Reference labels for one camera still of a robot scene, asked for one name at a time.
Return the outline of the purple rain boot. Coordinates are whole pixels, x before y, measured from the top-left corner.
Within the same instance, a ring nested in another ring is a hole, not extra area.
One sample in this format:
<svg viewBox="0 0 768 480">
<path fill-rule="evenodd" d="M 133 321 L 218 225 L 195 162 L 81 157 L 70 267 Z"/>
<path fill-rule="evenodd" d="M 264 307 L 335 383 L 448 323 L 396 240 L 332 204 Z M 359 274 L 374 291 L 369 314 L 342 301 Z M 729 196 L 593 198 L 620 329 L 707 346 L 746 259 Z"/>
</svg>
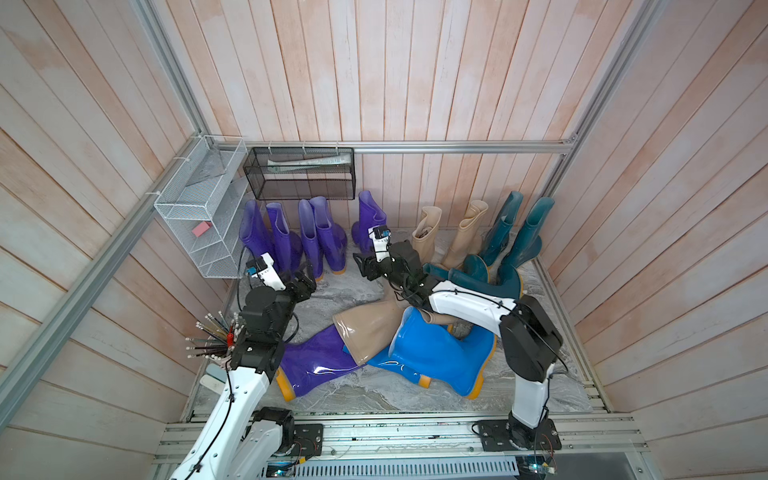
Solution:
<svg viewBox="0 0 768 480">
<path fill-rule="evenodd" d="M 290 229 L 281 203 L 268 203 L 266 210 L 274 237 L 274 259 L 277 269 L 280 274 L 293 274 L 299 269 L 303 256 L 301 241 Z"/>
<path fill-rule="evenodd" d="M 245 203 L 239 238 L 254 258 L 259 258 L 267 253 L 274 261 L 277 261 L 273 235 L 266 227 L 256 200 L 248 200 Z"/>
<path fill-rule="evenodd" d="M 301 242 L 307 261 L 312 267 L 312 273 L 316 280 L 323 277 L 323 251 L 319 242 L 317 226 L 310 202 L 302 199 L 298 204 Z"/>
<path fill-rule="evenodd" d="M 362 191 L 358 196 L 359 218 L 351 227 L 354 243 L 363 255 L 373 251 L 373 242 L 369 237 L 369 229 L 383 226 L 387 223 L 387 215 L 376 203 L 369 190 Z"/>
<path fill-rule="evenodd" d="M 290 402 L 360 368 L 345 350 L 336 327 L 330 325 L 301 344 L 288 344 L 275 380 L 284 400 Z"/>
<path fill-rule="evenodd" d="M 347 237 L 331 214 L 329 201 L 323 196 L 309 200 L 315 221 L 320 246 L 330 270 L 342 274 L 346 270 Z"/>
</svg>

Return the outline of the purple rain boot back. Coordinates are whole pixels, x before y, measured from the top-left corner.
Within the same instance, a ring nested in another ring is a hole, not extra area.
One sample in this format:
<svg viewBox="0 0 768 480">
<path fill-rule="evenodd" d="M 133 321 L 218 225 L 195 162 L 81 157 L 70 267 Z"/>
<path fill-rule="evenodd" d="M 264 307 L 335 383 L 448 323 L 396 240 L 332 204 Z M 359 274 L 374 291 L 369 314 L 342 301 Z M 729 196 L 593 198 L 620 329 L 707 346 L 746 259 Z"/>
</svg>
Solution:
<svg viewBox="0 0 768 480">
<path fill-rule="evenodd" d="M 376 203 L 369 190 L 362 191 L 358 196 L 359 218 L 351 227 L 354 243 L 363 255 L 373 251 L 373 242 L 369 237 L 369 229 L 383 226 L 387 223 L 387 215 Z"/>
</svg>

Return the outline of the teal rain boot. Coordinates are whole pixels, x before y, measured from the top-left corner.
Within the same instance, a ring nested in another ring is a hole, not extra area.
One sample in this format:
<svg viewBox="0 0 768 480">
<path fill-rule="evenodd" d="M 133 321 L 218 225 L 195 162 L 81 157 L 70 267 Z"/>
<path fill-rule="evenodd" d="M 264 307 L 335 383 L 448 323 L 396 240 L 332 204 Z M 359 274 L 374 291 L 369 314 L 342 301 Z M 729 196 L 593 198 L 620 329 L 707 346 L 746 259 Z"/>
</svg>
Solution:
<svg viewBox="0 0 768 480">
<path fill-rule="evenodd" d="M 511 192 L 500 208 L 492 227 L 486 233 L 479 256 L 487 266 L 491 266 L 508 245 L 510 231 L 523 199 L 522 193 Z"/>
<path fill-rule="evenodd" d="M 446 270 L 431 263 L 425 264 L 423 268 L 430 275 L 475 292 L 512 299 L 519 299 L 523 295 L 523 281 L 514 267 L 501 265 L 495 283 L 489 280 L 486 269 L 468 274 L 457 269 Z"/>
<path fill-rule="evenodd" d="M 541 197 L 536 201 L 501 262 L 503 270 L 518 268 L 538 256 L 543 244 L 540 232 L 554 205 L 555 201 L 549 197 Z"/>
<path fill-rule="evenodd" d="M 462 271 L 473 280 L 487 283 L 489 281 L 489 267 L 477 254 L 467 255 L 462 264 Z"/>
</svg>

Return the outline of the beige rain boot large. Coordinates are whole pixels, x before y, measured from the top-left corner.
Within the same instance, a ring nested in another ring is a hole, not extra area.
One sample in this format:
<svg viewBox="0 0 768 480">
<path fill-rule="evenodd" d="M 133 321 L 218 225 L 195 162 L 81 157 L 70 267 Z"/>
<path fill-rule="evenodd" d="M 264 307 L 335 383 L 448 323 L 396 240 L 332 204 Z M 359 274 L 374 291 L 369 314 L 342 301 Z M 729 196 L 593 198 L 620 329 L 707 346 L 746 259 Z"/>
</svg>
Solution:
<svg viewBox="0 0 768 480">
<path fill-rule="evenodd" d="M 406 309 L 394 290 L 384 286 L 382 299 L 333 316 L 334 326 L 357 365 L 364 365 L 391 344 Z"/>
</svg>

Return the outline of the blue rain boot front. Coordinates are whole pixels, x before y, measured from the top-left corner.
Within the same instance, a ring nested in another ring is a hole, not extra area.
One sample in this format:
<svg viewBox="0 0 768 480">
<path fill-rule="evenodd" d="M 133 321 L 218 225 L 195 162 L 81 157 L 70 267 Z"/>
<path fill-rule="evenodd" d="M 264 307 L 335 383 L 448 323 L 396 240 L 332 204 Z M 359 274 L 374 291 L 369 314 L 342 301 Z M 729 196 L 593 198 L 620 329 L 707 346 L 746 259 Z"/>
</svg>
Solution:
<svg viewBox="0 0 768 480">
<path fill-rule="evenodd" d="M 496 336 L 474 326 L 463 339 L 457 339 L 441 325 L 427 323 L 422 312 L 408 307 L 388 348 L 391 360 L 443 381 L 459 395 L 477 398 L 484 383 L 483 370 L 492 358 Z"/>
</svg>

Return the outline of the blue rain boot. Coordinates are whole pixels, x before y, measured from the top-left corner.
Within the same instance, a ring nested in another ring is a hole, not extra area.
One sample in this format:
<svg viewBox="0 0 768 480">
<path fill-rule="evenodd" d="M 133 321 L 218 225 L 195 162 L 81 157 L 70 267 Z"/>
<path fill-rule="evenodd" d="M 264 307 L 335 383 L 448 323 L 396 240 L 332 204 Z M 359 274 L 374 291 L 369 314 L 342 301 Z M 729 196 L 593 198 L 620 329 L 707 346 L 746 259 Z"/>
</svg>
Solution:
<svg viewBox="0 0 768 480">
<path fill-rule="evenodd" d="M 368 366 L 376 367 L 393 373 L 401 375 L 409 382 L 418 385 L 422 388 L 429 388 L 432 379 L 424 374 L 421 374 L 411 367 L 408 367 L 401 361 L 392 359 L 389 357 L 389 346 L 383 348 L 375 356 L 371 357 L 366 364 Z"/>
<path fill-rule="evenodd" d="M 463 339 L 457 339 L 441 325 L 427 323 L 422 312 L 408 307 L 388 348 L 391 360 L 443 381 L 459 395 L 477 398 L 484 383 L 483 370 L 492 358 L 496 336 L 474 326 Z"/>
</svg>

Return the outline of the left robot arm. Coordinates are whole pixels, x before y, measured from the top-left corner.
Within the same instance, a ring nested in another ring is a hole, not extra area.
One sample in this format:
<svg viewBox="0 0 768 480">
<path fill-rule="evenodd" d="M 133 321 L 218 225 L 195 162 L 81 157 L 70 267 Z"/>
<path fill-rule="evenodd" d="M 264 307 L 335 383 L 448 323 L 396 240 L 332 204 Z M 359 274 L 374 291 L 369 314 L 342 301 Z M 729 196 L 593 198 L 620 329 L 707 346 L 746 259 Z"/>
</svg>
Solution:
<svg viewBox="0 0 768 480">
<path fill-rule="evenodd" d="M 293 418 L 285 409 L 257 408 L 285 354 L 285 334 L 298 303 L 316 291 L 301 272 L 251 289 L 232 321 L 223 391 L 172 479 L 255 479 L 270 458 L 291 450 Z"/>
</svg>

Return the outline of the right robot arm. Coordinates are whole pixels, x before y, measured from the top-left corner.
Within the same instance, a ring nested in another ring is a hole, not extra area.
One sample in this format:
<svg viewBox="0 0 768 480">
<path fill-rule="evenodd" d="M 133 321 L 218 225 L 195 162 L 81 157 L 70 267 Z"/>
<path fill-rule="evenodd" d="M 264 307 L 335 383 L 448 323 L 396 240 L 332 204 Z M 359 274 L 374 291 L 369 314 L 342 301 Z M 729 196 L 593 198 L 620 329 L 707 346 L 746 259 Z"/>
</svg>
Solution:
<svg viewBox="0 0 768 480">
<path fill-rule="evenodd" d="M 525 295 L 515 269 L 509 285 L 492 285 L 455 269 L 421 263 L 407 241 L 379 239 L 354 254 L 361 275 L 385 278 L 408 306 L 387 358 L 477 396 L 496 347 L 515 375 L 509 429 L 532 436 L 548 414 L 549 380 L 562 336 L 538 300 Z"/>
</svg>

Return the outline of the beige rain boot lying small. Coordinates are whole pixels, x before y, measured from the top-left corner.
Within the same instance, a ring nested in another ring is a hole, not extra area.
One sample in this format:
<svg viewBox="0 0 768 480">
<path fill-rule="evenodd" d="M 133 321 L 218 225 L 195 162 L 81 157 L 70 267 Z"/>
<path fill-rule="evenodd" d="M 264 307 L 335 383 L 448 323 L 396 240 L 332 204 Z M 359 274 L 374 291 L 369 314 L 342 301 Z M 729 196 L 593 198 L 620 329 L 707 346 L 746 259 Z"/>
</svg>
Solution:
<svg viewBox="0 0 768 480">
<path fill-rule="evenodd" d="M 459 321 L 458 317 L 455 317 L 452 315 L 430 312 L 424 309 L 420 309 L 420 312 L 422 314 L 424 321 L 428 324 L 451 325 Z"/>
</svg>

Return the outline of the cup of pens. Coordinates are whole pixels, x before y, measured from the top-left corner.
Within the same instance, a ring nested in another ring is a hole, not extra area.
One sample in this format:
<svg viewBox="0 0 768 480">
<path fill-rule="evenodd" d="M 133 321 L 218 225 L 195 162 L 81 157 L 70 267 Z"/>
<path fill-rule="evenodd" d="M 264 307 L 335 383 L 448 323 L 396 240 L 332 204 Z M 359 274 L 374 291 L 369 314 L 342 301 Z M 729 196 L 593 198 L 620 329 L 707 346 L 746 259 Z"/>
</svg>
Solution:
<svg viewBox="0 0 768 480">
<path fill-rule="evenodd" d="M 198 335 L 185 338 L 188 359 L 207 359 L 229 370 L 238 368 L 245 334 L 245 323 L 239 312 L 208 313 L 196 322 L 195 327 Z"/>
</svg>

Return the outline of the pink eraser block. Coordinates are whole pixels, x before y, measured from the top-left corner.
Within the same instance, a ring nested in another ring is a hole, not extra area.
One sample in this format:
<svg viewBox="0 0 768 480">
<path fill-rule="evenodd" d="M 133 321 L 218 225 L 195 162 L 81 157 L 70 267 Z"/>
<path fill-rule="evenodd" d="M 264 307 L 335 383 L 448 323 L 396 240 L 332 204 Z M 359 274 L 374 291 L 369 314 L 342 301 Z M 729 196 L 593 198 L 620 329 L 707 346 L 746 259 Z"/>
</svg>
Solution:
<svg viewBox="0 0 768 480">
<path fill-rule="evenodd" d="M 208 230 L 212 228 L 212 223 L 210 221 L 201 221 L 198 223 L 193 229 L 192 234 L 196 238 L 200 238 L 202 235 L 204 235 Z"/>
</svg>

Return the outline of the paper sheet in basket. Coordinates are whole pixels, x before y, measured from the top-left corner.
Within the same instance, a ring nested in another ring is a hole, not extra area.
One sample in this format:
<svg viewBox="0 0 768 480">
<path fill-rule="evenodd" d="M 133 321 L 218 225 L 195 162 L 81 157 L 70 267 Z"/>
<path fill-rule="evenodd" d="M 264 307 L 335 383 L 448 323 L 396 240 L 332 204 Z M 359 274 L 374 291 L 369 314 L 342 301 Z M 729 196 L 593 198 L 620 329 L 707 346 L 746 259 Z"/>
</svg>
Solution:
<svg viewBox="0 0 768 480">
<path fill-rule="evenodd" d="M 266 160 L 266 170 L 269 173 L 345 173 L 352 169 L 353 160 L 350 155 L 332 155 L 310 158 L 277 158 Z"/>
</svg>

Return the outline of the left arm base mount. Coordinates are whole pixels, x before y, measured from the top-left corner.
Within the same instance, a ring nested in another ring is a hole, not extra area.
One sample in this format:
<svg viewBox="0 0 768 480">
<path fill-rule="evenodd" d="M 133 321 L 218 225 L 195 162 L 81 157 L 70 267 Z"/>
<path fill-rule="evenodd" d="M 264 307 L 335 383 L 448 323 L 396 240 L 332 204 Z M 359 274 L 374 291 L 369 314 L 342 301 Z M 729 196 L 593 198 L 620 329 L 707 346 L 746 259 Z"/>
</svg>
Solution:
<svg viewBox="0 0 768 480">
<path fill-rule="evenodd" d="M 279 428 L 280 445 L 275 453 L 309 459 L 320 456 L 323 446 L 324 425 L 322 423 L 297 424 L 293 413 L 288 409 L 263 407 L 256 410 L 241 438 L 242 442 L 255 443 L 264 437 L 264 431 L 271 426 Z"/>
</svg>

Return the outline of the aluminium frame rails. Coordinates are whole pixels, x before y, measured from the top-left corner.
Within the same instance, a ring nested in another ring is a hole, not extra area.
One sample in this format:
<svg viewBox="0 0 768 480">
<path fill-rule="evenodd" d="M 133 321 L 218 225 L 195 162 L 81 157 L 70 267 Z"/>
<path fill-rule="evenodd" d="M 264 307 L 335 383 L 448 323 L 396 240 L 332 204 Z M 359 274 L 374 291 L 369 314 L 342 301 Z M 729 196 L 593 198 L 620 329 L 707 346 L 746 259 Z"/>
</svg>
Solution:
<svg viewBox="0 0 768 480">
<path fill-rule="evenodd" d="M 570 142 L 638 1 L 5 1 L 1 370 L 191 143 L 347 145 L 408 226 L 493 177 L 464 142 Z"/>
</svg>

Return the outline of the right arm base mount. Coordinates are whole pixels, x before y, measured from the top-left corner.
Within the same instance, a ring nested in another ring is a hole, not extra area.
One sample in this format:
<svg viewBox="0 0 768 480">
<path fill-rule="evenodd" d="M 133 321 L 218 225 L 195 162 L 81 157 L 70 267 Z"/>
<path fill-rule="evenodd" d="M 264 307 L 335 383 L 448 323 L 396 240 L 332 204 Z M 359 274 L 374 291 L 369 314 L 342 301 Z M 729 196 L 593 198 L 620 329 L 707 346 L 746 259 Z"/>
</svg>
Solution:
<svg viewBox="0 0 768 480">
<path fill-rule="evenodd" d="M 530 428 L 509 414 L 506 420 L 480 420 L 470 427 L 485 452 L 543 450 L 553 452 L 562 449 L 562 442 L 555 423 L 545 411 L 536 428 Z"/>
</svg>

